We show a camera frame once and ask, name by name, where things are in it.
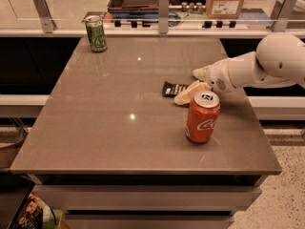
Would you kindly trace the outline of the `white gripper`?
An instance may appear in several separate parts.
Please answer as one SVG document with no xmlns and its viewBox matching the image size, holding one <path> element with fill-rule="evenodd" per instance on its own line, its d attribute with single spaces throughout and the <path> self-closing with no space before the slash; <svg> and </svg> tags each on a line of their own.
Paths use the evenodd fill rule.
<svg viewBox="0 0 305 229">
<path fill-rule="evenodd" d="M 210 66 L 193 70 L 193 76 L 199 80 L 205 79 L 205 82 L 199 80 L 194 81 L 173 99 L 174 103 L 179 106 L 189 104 L 198 91 L 210 91 L 212 88 L 217 94 L 233 92 L 235 87 L 229 77 L 228 66 L 229 59 L 226 58 Z"/>
</svg>

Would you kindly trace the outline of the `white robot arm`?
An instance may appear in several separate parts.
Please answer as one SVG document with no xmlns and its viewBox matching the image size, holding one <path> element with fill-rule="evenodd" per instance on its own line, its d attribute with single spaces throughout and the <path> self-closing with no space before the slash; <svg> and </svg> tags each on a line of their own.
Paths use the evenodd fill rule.
<svg viewBox="0 0 305 229">
<path fill-rule="evenodd" d="M 254 52 L 227 57 L 193 70 L 196 81 L 174 98 L 176 105 L 191 102 L 200 90 L 224 94 L 243 87 L 305 86 L 305 43 L 286 32 L 264 37 Z"/>
</svg>

